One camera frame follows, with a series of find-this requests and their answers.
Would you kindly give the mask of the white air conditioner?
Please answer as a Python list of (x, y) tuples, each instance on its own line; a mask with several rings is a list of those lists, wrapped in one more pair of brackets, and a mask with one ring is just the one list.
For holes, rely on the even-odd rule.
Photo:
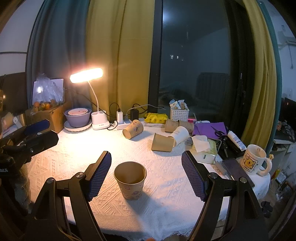
[(286, 45), (290, 45), (290, 46), (294, 46), (294, 47), (296, 46), (295, 37), (285, 36), (283, 31), (278, 31), (277, 36), (278, 36), (278, 45), (279, 46), (286, 46)]

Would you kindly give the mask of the black monitor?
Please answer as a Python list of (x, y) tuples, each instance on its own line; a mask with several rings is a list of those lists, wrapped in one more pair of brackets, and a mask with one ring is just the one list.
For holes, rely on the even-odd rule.
[(287, 140), (295, 142), (295, 101), (287, 97), (281, 99), (277, 131)]

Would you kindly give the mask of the white power strip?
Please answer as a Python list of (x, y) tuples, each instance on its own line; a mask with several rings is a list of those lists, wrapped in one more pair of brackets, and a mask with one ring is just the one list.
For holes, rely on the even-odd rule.
[[(139, 121), (143, 124), (143, 126), (146, 126), (147, 123), (144, 121), (144, 118), (140, 118)], [(131, 120), (124, 120), (123, 123), (119, 123), (115, 130), (123, 130), (125, 129), (128, 125), (132, 123)]]

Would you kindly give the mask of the yellow curtain left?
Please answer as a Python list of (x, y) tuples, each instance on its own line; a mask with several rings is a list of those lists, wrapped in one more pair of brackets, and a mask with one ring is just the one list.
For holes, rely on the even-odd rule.
[(91, 99), (113, 118), (149, 93), (154, 1), (90, 1), (86, 24), (86, 61), (103, 77), (91, 84)]

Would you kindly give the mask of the purple bowl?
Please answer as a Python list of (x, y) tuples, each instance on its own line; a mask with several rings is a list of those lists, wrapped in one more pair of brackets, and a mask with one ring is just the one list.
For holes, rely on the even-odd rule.
[(70, 126), (80, 128), (85, 126), (90, 120), (91, 109), (89, 108), (74, 108), (64, 112), (64, 116)]

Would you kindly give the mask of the white knitted tablecloth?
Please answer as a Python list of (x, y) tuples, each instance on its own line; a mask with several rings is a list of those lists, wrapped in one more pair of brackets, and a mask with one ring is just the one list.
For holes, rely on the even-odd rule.
[(27, 240), (268, 240), (259, 200), (269, 174), (238, 173), (239, 159), (219, 174), (180, 143), (146, 127), (131, 140), (119, 131), (48, 132), (53, 144), (33, 156), (29, 180), (34, 206)]

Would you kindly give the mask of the teal curtain left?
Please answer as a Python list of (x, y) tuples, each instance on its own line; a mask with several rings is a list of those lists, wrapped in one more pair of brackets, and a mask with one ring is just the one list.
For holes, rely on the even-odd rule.
[(73, 108), (92, 106), (89, 85), (70, 75), (86, 69), (86, 20), (89, 1), (44, 1), (34, 22), (26, 57), (27, 101), (40, 74), (64, 79)]

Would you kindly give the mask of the black scissors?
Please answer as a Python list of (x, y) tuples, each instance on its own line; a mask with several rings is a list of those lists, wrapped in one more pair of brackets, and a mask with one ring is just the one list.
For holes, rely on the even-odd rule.
[(221, 137), (225, 137), (226, 134), (222, 131), (219, 131), (217, 130), (216, 128), (214, 128), (213, 126), (211, 126), (211, 128), (214, 130), (214, 133), (215, 135), (218, 137), (218, 138), (221, 138)]

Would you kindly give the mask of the yellow curtain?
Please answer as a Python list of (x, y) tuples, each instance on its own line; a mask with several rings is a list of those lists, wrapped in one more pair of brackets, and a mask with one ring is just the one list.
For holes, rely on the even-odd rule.
[(86, 24), (86, 61), (103, 77), (91, 84), (91, 99), (113, 118), (149, 93), (154, 1), (90, 1)]
[(254, 40), (254, 89), (242, 140), (271, 151), (280, 115), (282, 75), (278, 42), (262, 1), (243, 1)]

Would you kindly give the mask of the plain brown cup front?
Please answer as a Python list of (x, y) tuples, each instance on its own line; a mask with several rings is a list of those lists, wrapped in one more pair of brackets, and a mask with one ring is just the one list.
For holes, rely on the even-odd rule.
[(155, 133), (152, 141), (152, 150), (171, 152), (174, 146), (174, 141), (175, 139), (171, 136), (166, 137)]

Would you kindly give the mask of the brown patterned paper cup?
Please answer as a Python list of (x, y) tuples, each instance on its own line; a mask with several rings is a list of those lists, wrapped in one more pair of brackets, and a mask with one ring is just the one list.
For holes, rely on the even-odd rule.
[(146, 177), (146, 168), (138, 162), (123, 162), (114, 170), (114, 178), (127, 200), (137, 200), (141, 197)]

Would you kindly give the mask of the cardboard box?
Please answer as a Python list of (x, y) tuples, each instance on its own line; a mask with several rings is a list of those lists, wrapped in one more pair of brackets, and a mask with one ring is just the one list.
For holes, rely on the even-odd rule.
[(48, 129), (42, 132), (44, 133), (48, 130), (53, 130), (56, 133), (60, 133), (60, 131), (62, 131), (64, 128), (64, 122), (66, 121), (64, 112), (71, 108), (72, 103), (67, 101), (58, 107), (49, 110), (38, 111), (37, 113), (31, 112), (31, 109), (27, 109), (25, 111), (26, 121), (28, 125), (31, 125), (33, 123), (37, 123), (38, 121), (48, 120), (50, 122), (50, 126)]

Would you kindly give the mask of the white plastic basket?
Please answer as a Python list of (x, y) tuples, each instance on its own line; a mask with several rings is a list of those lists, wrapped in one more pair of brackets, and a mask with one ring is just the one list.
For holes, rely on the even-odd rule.
[(188, 121), (189, 109), (170, 108), (170, 119), (173, 121)]

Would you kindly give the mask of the purple folder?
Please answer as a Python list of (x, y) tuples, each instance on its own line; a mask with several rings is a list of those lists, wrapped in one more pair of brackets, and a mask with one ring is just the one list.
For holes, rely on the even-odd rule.
[(227, 135), (226, 128), (223, 122), (219, 123), (195, 123), (194, 124), (194, 130), (192, 135), (200, 135), (200, 136), (206, 136), (208, 138), (214, 138), (218, 139), (218, 137), (215, 135), (214, 130), (211, 128), (213, 126), (219, 131), (224, 132)]

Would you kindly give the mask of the brown patterned cup lying left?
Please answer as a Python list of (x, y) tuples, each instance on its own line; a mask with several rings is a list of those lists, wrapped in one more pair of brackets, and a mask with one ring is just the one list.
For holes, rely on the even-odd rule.
[(128, 140), (139, 135), (144, 130), (144, 126), (141, 121), (133, 120), (125, 129), (122, 130), (124, 137)]

